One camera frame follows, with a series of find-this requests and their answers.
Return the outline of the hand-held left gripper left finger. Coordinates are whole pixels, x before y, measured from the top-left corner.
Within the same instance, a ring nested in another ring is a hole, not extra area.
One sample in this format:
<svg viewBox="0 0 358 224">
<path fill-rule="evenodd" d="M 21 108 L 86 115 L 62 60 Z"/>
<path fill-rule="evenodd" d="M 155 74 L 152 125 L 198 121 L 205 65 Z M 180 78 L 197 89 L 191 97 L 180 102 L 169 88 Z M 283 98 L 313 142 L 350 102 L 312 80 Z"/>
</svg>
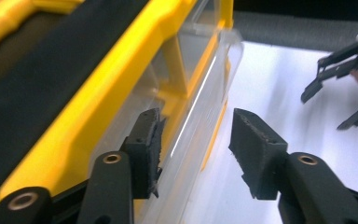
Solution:
<svg viewBox="0 0 358 224">
<path fill-rule="evenodd" d="M 158 180 L 162 133 L 165 120 L 158 108 L 142 112 L 135 121 L 121 149 L 130 157 L 132 195 L 134 199 L 158 197 Z"/>
</svg>

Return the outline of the yellow black drawer organizer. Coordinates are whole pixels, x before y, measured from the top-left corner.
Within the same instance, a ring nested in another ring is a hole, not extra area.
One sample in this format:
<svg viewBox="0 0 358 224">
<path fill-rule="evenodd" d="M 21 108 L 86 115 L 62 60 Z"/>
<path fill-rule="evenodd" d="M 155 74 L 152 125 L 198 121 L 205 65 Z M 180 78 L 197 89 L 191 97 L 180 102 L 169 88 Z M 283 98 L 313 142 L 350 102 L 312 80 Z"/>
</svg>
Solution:
<svg viewBox="0 0 358 224">
<path fill-rule="evenodd" d="M 135 224 L 130 157 L 93 154 L 197 0 L 0 0 L 0 224 Z"/>
</svg>

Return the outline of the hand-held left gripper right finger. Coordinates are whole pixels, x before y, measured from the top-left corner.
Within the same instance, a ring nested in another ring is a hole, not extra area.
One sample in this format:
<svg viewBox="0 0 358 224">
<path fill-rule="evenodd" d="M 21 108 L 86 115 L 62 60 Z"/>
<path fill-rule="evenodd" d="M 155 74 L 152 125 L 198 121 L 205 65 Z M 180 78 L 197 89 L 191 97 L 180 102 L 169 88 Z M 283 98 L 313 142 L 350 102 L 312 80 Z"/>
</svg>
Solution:
<svg viewBox="0 0 358 224">
<path fill-rule="evenodd" d="M 284 164 L 288 144 L 257 114 L 235 108 L 229 150 L 243 171 L 241 178 L 257 200 L 275 200 L 277 167 Z"/>
</svg>

